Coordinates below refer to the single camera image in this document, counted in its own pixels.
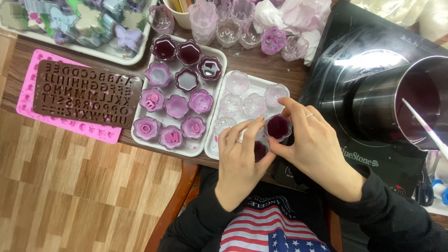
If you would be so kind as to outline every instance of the plastic bag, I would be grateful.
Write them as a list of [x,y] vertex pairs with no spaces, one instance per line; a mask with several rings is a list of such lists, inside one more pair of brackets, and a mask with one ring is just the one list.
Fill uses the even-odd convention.
[[448,1],[428,0],[418,18],[420,35],[431,41],[437,41],[448,34]]
[[408,27],[415,23],[427,1],[428,0],[351,0],[350,2],[395,24]]

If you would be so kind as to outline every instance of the plastic tray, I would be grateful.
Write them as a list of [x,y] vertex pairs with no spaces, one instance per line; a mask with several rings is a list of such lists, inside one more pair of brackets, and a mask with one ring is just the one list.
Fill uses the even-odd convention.
[[[157,4],[157,0],[147,0],[147,4],[145,6],[145,8],[143,9],[143,11],[145,13],[149,13],[149,7],[151,5],[155,5]],[[56,45],[55,41],[53,40],[53,38],[48,37],[47,35],[43,35],[37,32],[33,32],[33,31],[25,31],[25,30],[15,30],[15,29],[11,29],[9,27],[3,26],[0,22],[0,28],[3,30],[8,30],[14,33],[17,33],[19,35],[28,37],[28,38],[32,38],[32,39],[37,39],[46,43],[50,43],[50,44],[54,44]],[[84,46],[81,45],[76,45],[76,44],[65,44],[65,45],[61,45],[61,47],[65,47],[68,48],[70,50],[74,50],[77,52],[81,52],[93,57],[97,57],[100,59],[105,59],[107,61],[112,61],[114,63],[118,63],[121,65],[133,65],[137,62],[139,62],[142,57],[143,57],[143,53],[145,52],[145,47],[146,47],[146,42],[148,40],[148,36],[149,36],[149,31],[151,29],[151,25],[147,22],[145,25],[145,29],[143,31],[143,34],[145,35],[145,38],[143,39],[143,43],[140,47],[140,50],[138,51],[137,55],[134,58],[124,58],[123,56],[125,55],[124,53],[118,53],[117,51],[115,51],[112,47],[109,46],[109,43],[103,44],[102,46],[95,48],[95,49],[91,49],[91,48],[86,48]]]
[[[171,35],[171,38],[174,40],[174,42],[176,42],[176,44],[179,44],[180,42],[185,41],[185,39],[182,39],[182,38],[179,38],[179,37],[176,37],[173,35]],[[204,45],[200,45],[200,46],[202,49],[202,55],[215,56],[219,59],[221,65],[222,65],[222,68],[223,68],[222,73],[225,73],[226,68],[227,68],[227,58],[224,55],[224,53],[222,53],[220,50],[217,50],[217,49],[214,49],[214,48],[211,48],[208,46],[204,46]],[[155,56],[152,54],[151,59],[149,60],[149,63],[151,63],[153,61],[157,61],[157,60],[156,60]],[[176,72],[180,71],[184,67],[184,65],[178,60],[176,60],[173,63],[168,63],[167,65],[170,68],[171,74],[173,75],[173,80],[171,80],[170,84],[167,87],[163,87],[163,88],[159,88],[159,89],[162,91],[162,93],[165,95],[166,98],[169,98],[171,95],[177,94],[177,95],[185,97],[187,100],[189,100],[190,94],[186,94],[180,90],[177,90],[176,86],[175,86],[175,82],[174,82],[174,74]],[[191,70],[198,73],[198,70],[196,69],[196,65],[190,66],[188,68],[190,68]],[[145,141],[135,137],[133,134],[134,126],[132,126],[131,134],[132,134],[132,138],[134,139],[134,141],[136,141],[137,143],[142,144],[142,145],[146,145],[146,146],[153,147],[156,149],[177,153],[177,154],[184,155],[184,156],[191,157],[191,156],[199,155],[202,152],[202,150],[204,149],[205,139],[206,139],[206,136],[211,127],[210,126],[211,119],[212,119],[213,112],[215,111],[215,108],[216,108],[216,104],[218,101],[218,94],[220,93],[220,90],[221,90],[223,78],[224,78],[224,75],[221,74],[219,79],[217,79],[215,81],[205,82],[204,80],[201,79],[201,77],[199,75],[200,84],[195,90],[205,89],[213,97],[213,106],[211,107],[211,110],[207,113],[196,114],[192,109],[190,109],[190,111],[188,112],[187,115],[185,115],[181,119],[176,120],[174,118],[168,117],[165,114],[165,109],[150,113],[150,112],[147,112],[142,106],[140,106],[140,105],[137,106],[137,111],[135,112],[134,121],[143,116],[149,116],[149,117],[152,117],[152,118],[158,120],[159,122],[161,122],[162,127],[167,127],[168,125],[174,125],[174,126],[180,128],[181,123],[185,120],[185,118],[187,116],[200,117],[200,118],[202,118],[202,120],[204,121],[204,123],[207,127],[206,132],[204,133],[204,135],[202,135],[201,138],[199,138],[198,140],[184,138],[183,144],[181,146],[169,151],[165,148],[165,146],[160,145],[158,143],[158,137],[151,139],[149,142],[145,142]],[[148,79],[145,78],[145,82],[143,83],[142,89],[148,89],[151,87],[152,86],[149,84]]]
[[121,128],[88,122],[78,122],[59,117],[43,116],[34,113],[34,87],[36,85],[37,66],[41,60],[61,61],[64,63],[85,66],[46,51],[39,49],[35,50],[31,57],[25,80],[23,81],[22,91],[20,92],[16,107],[17,113],[106,143],[116,143],[120,137]]
[[[226,78],[230,75],[231,72],[233,72],[233,71],[228,72],[224,76],[223,83],[225,83]],[[274,82],[270,82],[270,81],[267,81],[264,79],[257,78],[252,75],[249,75],[249,82],[250,82],[249,89],[246,92],[244,92],[243,95],[241,95],[241,98],[243,100],[252,93],[257,93],[261,96],[264,96],[264,92],[266,91],[266,88],[269,85],[274,83]],[[223,84],[223,88],[221,88],[220,94],[218,95],[218,102],[226,94],[227,94],[227,91],[226,91],[225,85]],[[265,116],[265,120],[273,115],[279,114],[280,112],[282,112],[283,108],[284,108],[284,106],[278,106],[278,107],[274,107],[274,108],[267,107],[266,112],[263,114]],[[218,150],[218,136],[215,135],[215,129],[213,128],[213,125],[215,124],[216,120],[218,118],[220,118],[221,116],[223,116],[223,114],[221,113],[219,106],[217,106],[217,108],[213,114],[213,118],[211,121],[211,127],[209,128],[209,131],[207,133],[207,139],[205,142],[205,153],[210,158],[213,158],[216,160],[219,160],[220,157],[219,157],[219,152],[218,152],[219,151]],[[247,121],[250,119],[253,119],[253,118],[250,118],[249,116],[247,116],[243,111],[235,118],[235,121],[237,121],[237,123],[240,123],[240,122]],[[263,144],[266,145],[267,148],[269,149],[267,137],[264,134],[263,134],[262,138],[259,139],[258,141],[263,142]]]

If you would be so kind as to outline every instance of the person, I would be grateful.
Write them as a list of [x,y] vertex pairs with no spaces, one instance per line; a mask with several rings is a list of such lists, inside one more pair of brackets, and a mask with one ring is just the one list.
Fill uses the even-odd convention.
[[319,184],[336,214],[359,223],[369,251],[448,251],[446,230],[416,201],[393,193],[369,167],[345,161],[335,130],[318,110],[288,97],[279,103],[291,117],[294,144],[269,138],[270,151],[255,163],[263,117],[225,129],[218,138],[219,169],[202,169],[198,197],[167,228],[158,251],[335,251],[318,196],[260,182],[276,155]]

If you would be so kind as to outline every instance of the white tray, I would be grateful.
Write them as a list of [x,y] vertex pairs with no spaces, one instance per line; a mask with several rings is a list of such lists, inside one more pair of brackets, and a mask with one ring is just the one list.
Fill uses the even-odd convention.
[[[218,102],[221,100],[222,97],[224,97],[224,95],[227,94],[227,91],[225,88],[225,80],[227,79],[227,77],[230,75],[231,72],[233,72],[233,71],[228,72],[224,76],[223,87],[221,88],[220,94],[218,95]],[[266,88],[269,85],[274,83],[274,82],[270,82],[270,81],[267,81],[264,79],[257,78],[252,75],[249,75],[249,82],[250,82],[249,89],[246,92],[244,92],[244,94],[241,95],[241,98],[243,100],[252,93],[257,93],[261,96],[264,96],[264,92],[266,91]],[[283,108],[284,108],[284,106],[278,106],[275,108],[267,107],[266,112],[263,114],[265,117],[265,120],[273,115],[279,114],[280,112],[282,112]],[[205,142],[205,153],[210,158],[213,158],[216,160],[219,160],[220,157],[219,157],[219,152],[218,152],[218,136],[215,135],[215,129],[213,128],[213,125],[215,124],[216,120],[221,116],[223,116],[223,114],[221,113],[219,106],[217,106],[215,109],[215,112],[213,113],[211,127],[209,128],[209,131],[207,133],[207,139]],[[237,121],[237,123],[240,123],[240,122],[247,121],[250,119],[252,119],[252,118],[247,116],[243,111],[235,118],[235,121]],[[269,143],[267,142],[267,136],[265,136],[263,134],[263,137],[261,139],[259,139],[259,141],[263,142],[263,144],[266,145],[267,148],[269,149]]]
[[[147,4],[146,4],[145,8],[143,8],[143,11],[148,14],[149,7],[151,7],[151,5],[155,5],[155,4],[157,4],[157,0],[147,0]],[[11,29],[9,27],[3,26],[1,24],[1,22],[0,22],[0,28],[3,30],[8,30],[10,32],[17,33],[19,35],[22,35],[22,36],[25,36],[28,38],[37,39],[37,40],[40,40],[40,41],[43,41],[46,43],[56,45],[53,38],[51,38],[47,35],[44,35],[44,34],[40,34],[40,33],[33,32],[33,31]],[[145,38],[143,39],[143,43],[140,46],[140,50],[138,51],[137,55],[134,58],[123,58],[124,53],[118,53],[117,51],[115,51],[113,48],[111,48],[109,46],[109,43],[103,44],[102,46],[95,48],[95,49],[86,48],[86,47],[76,45],[76,44],[65,44],[65,45],[58,45],[58,46],[65,47],[65,48],[68,48],[70,50],[74,50],[77,52],[82,52],[84,54],[87,54],[87,55],[90,55],[93,57],[97,57],[100,59],[105,59],[107,61],[112,61],[112,62],[121,64],[121,65],[133,65],[133,64],[139,62],[143,57],[143,53],[145,52],[146,42],[148,41],[150,29],[151,29],[151,25],[148,22],[146,22],[145,29],[143,31]]]
[[[174,42],[176,42],[176,44],[179,44],[180,42],[185,42],[185,39],[182,39],[182,38],[179,38],[179,37],[176,37],[173,35],[171,35],[171,38],[174,40]],[[132,134],[132,138],[134,139],[135,142],[142,144],[142,145],[146,145],[149,147],[153,147],[153,148],[168,151],[168,152],[177,153],[177,154],[184,155],[184,156],[191,157],[191,156],[197,156],[197,155],[201,154],[201,152],[205,146],[205,138],[206,138],[206,136],[209,132],[209,129],[211,127],[210,125],[211,125],[212,115],[213,115],[213,112],[215,111],[215,107],[216,107],[216,104],[218,101],[218,94],[220,93],[221,85],[223,82],[223,77],[224,77],[223,73],[225,73],[226,68],[227,68],[227,58],[224,55],[224,53],[221,52],[220,50],[217,50],[217,49],[214,49],[214,48],[211,48],[208,46],[204,46],[204,45],[199,45],[199,46],[202,49],[202,55],[217,57],[222,65],[222,68],[223,68],[219,79],[217,79],[215,81],[205,82],[204,80],[201,79],[200,74],[199,74],[198,70],[196,69],[196,65],[188,67],[191,70],[198,73],[198,76],[199,76],[200,84],[195,90],[205,89],[213,97],[213,105],[212,105],[210,111],[207,113],[196,114],[192,109],[190,109],[188,114],[186,114],[183,118],[176,120],[174,118],[168,117],[165,114],[165,109],[150,113],[150,112],[147,112],[142,106],[138,105],[137,110],[135,112],[134,121],[143,116],[149,116],[149,117],[152,117],[152,118],[156,119],[157,121],[161,122],[162,127],[164,127],[164,128],[167,127],[168,125],[174,125],[174,126],[180,128],[181,123],[185,120],[185,118],[187,116],[197,116],[197,117],[202,118],[202,120],[204,121],[206,128],[207,128],[206,132],[198,140],[184,138],[183,144],[181,146],[169,151],[165,148],[165,146],[162,146],[158,143],[159,137],[155,137],[154,139],[151,139],[149,142],[145,142],[145,141],[135,137],[133,134],[134,126],[132,125],[131,134]],[[151,59],[149,60],[149,63],[151,63],[153,61],[157,61],[157,60],[156,60],[154,54],[151,54]],[[162,87],[159,89],[165,95],[166,99],[169,98],[171,95],[176,94],[176,95],[185,97],[187,100],[189,100],[190,94],[186,94],[180,90],[177,90],[175,81],[174,81],[174,74],[176,72],[179,72],[184,67],[184,65],[176,59],[175,62],[168,63],[167,66],[170,68],[173,79],[171,80],[170,84],[167,87]],[[151,88],[151,85],[149,84],[148,79],[145,78],[145,82],[143,83],[142,89],[148,89],[148,88]]]

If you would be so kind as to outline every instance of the black sleeve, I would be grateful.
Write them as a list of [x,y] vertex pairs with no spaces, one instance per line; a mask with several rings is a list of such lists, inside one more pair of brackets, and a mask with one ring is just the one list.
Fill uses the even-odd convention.
[[210,186],[171,223],[157,251],[201,251],[212,238],[223,233],[234,216],[234,212],[229,213],[221,207],[215,186]]
[[359,223],[370,237],[369,251],[448,251],[448,233],[413,199],[402,198],[366,166],[355,169],[367,178],[359,202],[327,194],[341,218]]

